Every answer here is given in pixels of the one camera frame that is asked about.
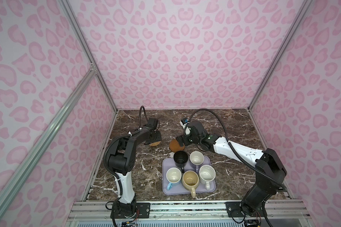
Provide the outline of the woven rattan round coaster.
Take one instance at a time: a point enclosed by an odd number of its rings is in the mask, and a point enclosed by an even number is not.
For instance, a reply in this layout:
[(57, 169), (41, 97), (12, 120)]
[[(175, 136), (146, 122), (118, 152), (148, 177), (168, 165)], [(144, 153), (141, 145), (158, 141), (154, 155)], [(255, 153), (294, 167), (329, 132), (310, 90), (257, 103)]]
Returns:
[(149, 146), (154, 147), (154, 146), (158, 146), (161, 143), (161, 141), (156, 141), (153, 143), (150, 143)]

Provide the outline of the brown wooden round coaster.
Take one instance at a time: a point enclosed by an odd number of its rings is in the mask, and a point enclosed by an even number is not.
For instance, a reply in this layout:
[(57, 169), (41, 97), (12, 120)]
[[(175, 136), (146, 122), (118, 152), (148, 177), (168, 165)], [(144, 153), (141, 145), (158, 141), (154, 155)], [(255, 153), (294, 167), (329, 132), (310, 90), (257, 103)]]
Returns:
[(170, 143), (169, 143), (169, 149), (176, 153), (178, 151), (183, 151), (185, 149), (185, 146), (181, 146), (179, 144), (179, 142), (176, 139), (173, 139)]

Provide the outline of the black mug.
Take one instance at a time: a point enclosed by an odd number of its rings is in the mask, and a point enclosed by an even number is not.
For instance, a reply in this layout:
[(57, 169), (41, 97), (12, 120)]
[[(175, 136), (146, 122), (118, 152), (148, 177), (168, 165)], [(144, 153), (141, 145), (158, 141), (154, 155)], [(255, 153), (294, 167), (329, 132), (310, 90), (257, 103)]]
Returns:
[(177, 168), (181, 170), (182, 173), (185, 173), (185, 166), (188, 162), (188, 154), (185, 151), (177, 151), (173, 156), (173, 160)]

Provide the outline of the white mug lavender outside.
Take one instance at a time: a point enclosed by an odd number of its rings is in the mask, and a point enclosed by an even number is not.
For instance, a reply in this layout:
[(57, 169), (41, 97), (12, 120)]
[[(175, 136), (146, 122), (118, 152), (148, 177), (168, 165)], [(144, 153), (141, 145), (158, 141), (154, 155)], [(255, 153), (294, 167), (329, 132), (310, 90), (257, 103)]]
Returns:
[(193, 151), (189, 156), (189, 161), (195, 172), (199, 173), (199, 169), (204, 163), (204, 155), (199, 151)]

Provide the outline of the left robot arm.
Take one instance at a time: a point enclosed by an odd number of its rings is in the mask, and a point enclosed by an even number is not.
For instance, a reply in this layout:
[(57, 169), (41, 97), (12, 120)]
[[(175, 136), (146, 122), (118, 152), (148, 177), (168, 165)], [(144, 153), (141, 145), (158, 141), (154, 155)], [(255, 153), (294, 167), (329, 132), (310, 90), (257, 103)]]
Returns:
[(103, 165), (115, 177), (120, 203), (131, 204), (135, 199), (132, 170), (135, 166), (137, 146), (140, 144), (157, 146), (161, 141), (159, 130), (140, 127), (115, 138), (106, 148)]

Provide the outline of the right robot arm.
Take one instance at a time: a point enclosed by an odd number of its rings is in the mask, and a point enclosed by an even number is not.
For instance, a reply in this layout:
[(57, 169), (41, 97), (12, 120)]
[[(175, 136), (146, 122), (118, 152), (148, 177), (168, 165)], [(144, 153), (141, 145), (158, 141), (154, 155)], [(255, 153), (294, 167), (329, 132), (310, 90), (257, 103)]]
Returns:
[(196, 144), (202, 151), (224, 155), (245, 164), (255, 172), (255, 183), (239, 205), (239, 210), (247, 216), (256, 213), (278, 191), (285, 190), (283, 182), (287, 171), (274, 150), (249, 148), (224, 136), (208, 133), (199, 121), (189, 122), (184, 118), (180, 125), (183, 135), (176, 138), (180, 146)]

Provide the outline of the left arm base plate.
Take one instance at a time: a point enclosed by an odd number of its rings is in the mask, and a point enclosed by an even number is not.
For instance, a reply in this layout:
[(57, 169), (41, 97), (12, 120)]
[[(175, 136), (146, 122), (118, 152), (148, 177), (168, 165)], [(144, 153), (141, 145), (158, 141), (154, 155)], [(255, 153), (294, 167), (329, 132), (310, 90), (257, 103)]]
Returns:
[(135, 219), (135, 218), (149, 218), (150, 203), (137, 202), (135, 203), (120, 203), (115, 202), (111, 210), (111, 218)]

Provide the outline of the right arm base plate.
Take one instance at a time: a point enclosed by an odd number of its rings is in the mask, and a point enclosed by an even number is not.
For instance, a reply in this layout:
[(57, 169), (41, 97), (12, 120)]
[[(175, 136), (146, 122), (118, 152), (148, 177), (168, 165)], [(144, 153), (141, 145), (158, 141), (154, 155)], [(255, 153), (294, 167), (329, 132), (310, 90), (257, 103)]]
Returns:
[(262, 204), (257, 205), (256, 208), (252, 208), (247, 204), (243, 204), (241, 201), (227, 201), (225, 202), (225, 207), (229, 218), (264, 217)]

